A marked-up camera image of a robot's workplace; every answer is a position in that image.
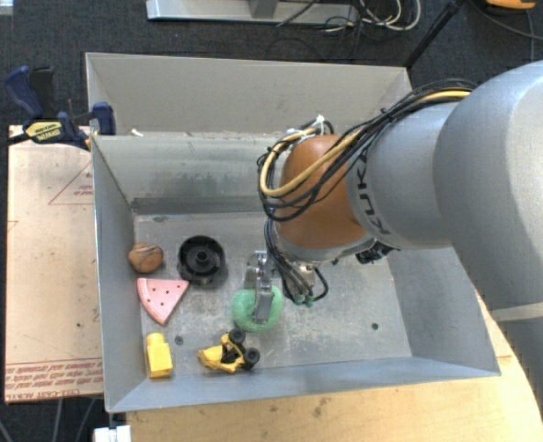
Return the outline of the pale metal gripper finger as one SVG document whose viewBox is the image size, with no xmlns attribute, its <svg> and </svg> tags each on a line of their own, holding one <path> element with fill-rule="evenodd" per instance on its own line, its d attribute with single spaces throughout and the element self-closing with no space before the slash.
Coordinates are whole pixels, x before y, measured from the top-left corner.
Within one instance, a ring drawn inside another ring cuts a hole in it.
<svg viewBox="0 0 543 442">
<path fill-rule="evenodd" d="M 255 275 L 253 319 L 262 323 L 268 321 L 273 301 L 272 272 L 266 254 L 256 254 Z"/>
<path fill-rule="evenodd" d="M 244 278 L 244 287 L 250 290 L 256 290 L 260 279 L 260 253 L 254 252 L 247 261 L 247 267 Z"/>
</svg>

